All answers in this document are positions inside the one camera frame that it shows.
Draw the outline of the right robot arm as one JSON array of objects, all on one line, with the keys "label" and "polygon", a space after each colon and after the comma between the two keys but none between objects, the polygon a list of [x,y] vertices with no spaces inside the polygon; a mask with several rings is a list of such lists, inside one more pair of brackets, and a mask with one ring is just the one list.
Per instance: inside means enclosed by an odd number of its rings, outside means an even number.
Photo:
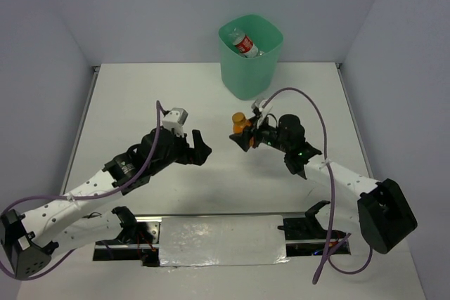
[{"label": "right robot arm", "polygon": [[299,117],[282,115],[276,126],[255,115],[246,118],[242,112],[232,116],[233,133],[229,136],[247,152],[261,144],[284,154],[284,163],[293,175],[320,185],[330,182],[356,199],[360,232],[366,243],[380,254],[387,254],[412,233],[418,222],[399,184],[392,179],[377,181],[357,174],[344,166],[326,160],[324,154],[310,145]]}]

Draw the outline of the orange juice bottle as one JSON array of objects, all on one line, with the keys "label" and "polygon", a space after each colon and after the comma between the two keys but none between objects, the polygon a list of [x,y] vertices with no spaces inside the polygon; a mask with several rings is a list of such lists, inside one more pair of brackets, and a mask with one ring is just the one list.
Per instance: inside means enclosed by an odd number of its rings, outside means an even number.
[{"label": "orange juice bottle", "polygon": [[232,122],[233,133],[251,133],[254,137],[252,122],[242,112],[233,114]]}]

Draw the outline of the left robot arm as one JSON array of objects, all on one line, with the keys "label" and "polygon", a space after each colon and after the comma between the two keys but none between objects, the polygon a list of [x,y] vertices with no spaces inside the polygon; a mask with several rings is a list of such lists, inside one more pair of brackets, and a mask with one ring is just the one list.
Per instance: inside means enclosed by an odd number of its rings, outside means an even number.
[{"label": "left robot arm", "polygon": [[70,192],[48,196],[46,204],[23,213],[7,207],[1,215],[1,246],[11,267],[4,269],[5,274],[35,280],[52,271],[53,258],[68,257],[92,242],[152,244],[152,230],[127,207],[110,211],[101,207],[147,184],[170,164],[203,165],[212,150],[199,130],[192,136],[190,145],[186,134],[158,127]]}]

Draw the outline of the clear bottle red label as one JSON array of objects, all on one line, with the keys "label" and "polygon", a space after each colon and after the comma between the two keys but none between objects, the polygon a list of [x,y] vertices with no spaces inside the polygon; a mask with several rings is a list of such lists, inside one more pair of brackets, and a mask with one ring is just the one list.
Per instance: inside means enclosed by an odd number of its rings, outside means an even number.
[{"label": "clear bottle red label", "polygon": [[264,55],[264,52],[241,29],[233,28],[228,33],[228,38],[232,45],[245,58],[256,58]]}]

